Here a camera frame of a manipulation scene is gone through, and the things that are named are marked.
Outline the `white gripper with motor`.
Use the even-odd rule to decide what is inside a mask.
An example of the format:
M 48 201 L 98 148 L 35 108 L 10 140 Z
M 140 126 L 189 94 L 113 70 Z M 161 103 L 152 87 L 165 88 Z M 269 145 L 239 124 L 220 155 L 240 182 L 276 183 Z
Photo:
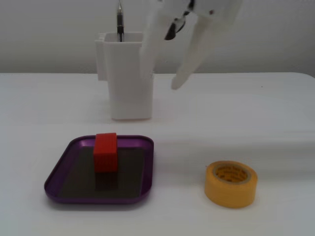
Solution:
M 234 23 L 242 0 L 156 0 L 148 15 L 140 48 L 140 77 L 150 78 L 164 41 L 172 40 L 185 26 L 189 11 L 198 17 L 190 44 L 171 88 L 179 89 L 214 48 L 220 24 Z

